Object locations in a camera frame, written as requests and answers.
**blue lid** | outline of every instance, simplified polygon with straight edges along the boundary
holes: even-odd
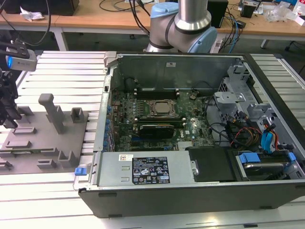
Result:
[[[178,3],[176,2],[162,2],[155,4],[152,7],[151,18],[159,18],[167,15],[177,13],[179,11]]]
[[[258,157],[258,154],[254,152],[242,153],[241,155],[239,155],[239,159],[242,162],[242,164],[261,162],[261,160]]]
[[[293,152],[289,152],[288,156],[289,156],[290,161],[295,161],[296,160],[296,157],[295,157]]]
[[[86,168],[75,168],[74,174],[76,176],[85,176],[85,175],[87,175],[87,169]]]
[[[210,51],[217,37],[217,29],[208,28],[195,42],[191,45],[187,52],[191,53],[207,53]]]

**metal bracket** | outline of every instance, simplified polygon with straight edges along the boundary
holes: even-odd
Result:
[[[249,118],[251,119],[259,119],[272,107],[270,104],[250,104],[247,108]]]
[[[108,51],[104,55],[105,67],[109,68],[118,62],[118,57],[115,51]]]

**black box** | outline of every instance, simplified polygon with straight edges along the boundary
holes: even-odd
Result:
[[[211,25],[215,28],[220,28],[223,23],[224,14],[228,6],[228,0],[208,0],[208,11],[211,13]]]
[[[72,16],[79,0],[49,0],[51,15]],[[48,14],[46,0],[8,0],[4,5],[7,13],[20,13],[20,6],[27,11]]]
[[[251,18],[255,9],[256,6],[243,5],[242,11],[240,12],[240,16],[244,18]]]

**warning label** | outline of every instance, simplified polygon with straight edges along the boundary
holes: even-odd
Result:
[[[135,185],[170,183],[167,157],[133,158],[132,182]]]

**wooden desk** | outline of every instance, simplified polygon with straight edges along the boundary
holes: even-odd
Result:
[[[100,9],[101,0],[80,0],[74,16],[52,16],[51,32],[55,34],[58,46],[61,51],[68,50],[64,32],[92,32],[92,33],[121,33],[121,34],[143,34],[137,27],[131,12],[108,12]],[[106,0],[102,6],[114,10],[112,1]],[[230,12],[237,20],[246,22],[242,38],[268,39],[268,40],[296,40],[305,41],[305,27],[294,21],[267,22],[263,15],[252,18],[241,18],[240,12],[231,7],[238,0],[229,0]],[[119,3],[118,6],[128,8],[128,3]],[[152,4],[147,4],[148,11]],[[149,16],[137,7],[137,15],[146,28],[150,28]],[[18,14],[5,14],[4,16],[16,27],[17,30],[44,31],[47,26],[47,19],[29,22]],[[5,20],[0,17],[0,29],[11,29]],[[228,19],[223,21],[222,27],[218,29],[218,39],[222,39],[231,32],[231,24]]]

